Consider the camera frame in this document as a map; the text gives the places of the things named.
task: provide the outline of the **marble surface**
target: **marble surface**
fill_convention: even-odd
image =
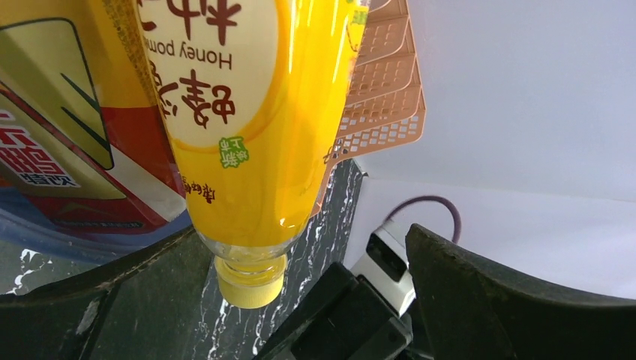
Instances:
[[[332,177],[322,211],[310,219],[290,251],[287,276],[279,298],[258,310],[233,307],[221,297],[214,267],[210,266],[200,300],[191,309],[192,313],[178,324],[179,328],[191,333],[185,351],[164,354],[164,359],[252,359],[257,354],[329,265],[344,258],[362,173],[349,160],[340,164]],[[21,295],[92,267],[0,242],[0,293]],[[116,322],[117,319],[109,317],[104,326],[108,326],[109,321]],[[122,359],[128,359],[125,354],[120,355]],[[96,355],[92,359],[107,358]]]

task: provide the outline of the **green label logo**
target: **green label logo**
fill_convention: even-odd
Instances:
[[[219,141],[220,163],[224,169],[239,167],[250,160],[250,152],[243,144],[242,136],[222,137]]]

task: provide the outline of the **yellow bottle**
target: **yellow bottle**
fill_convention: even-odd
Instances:
[[[267,305],[314,206],[369,1],[134,1],[220,290],[241,308]]]

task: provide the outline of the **white connector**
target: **white connector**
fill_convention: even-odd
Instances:
[[[351,268],[356,277],[364,276],[400,317],[416,297],[408,270],[407,231],[393,220],[387,220],[373,231],[366,251]]]

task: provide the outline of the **white backdrop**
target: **white backdrop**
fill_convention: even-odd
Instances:
[[[409,3],[427,124],[373,177],[636,200],[636,1]]]
[[[636,204],[603,199],[479,190],[365,178],[344,265],[398,203],[437,194],[463,221],[460,245],[498,263],[567,287],[636,299]],[[435,203],[413,205],[395,220],[450,239],[452,217]]]

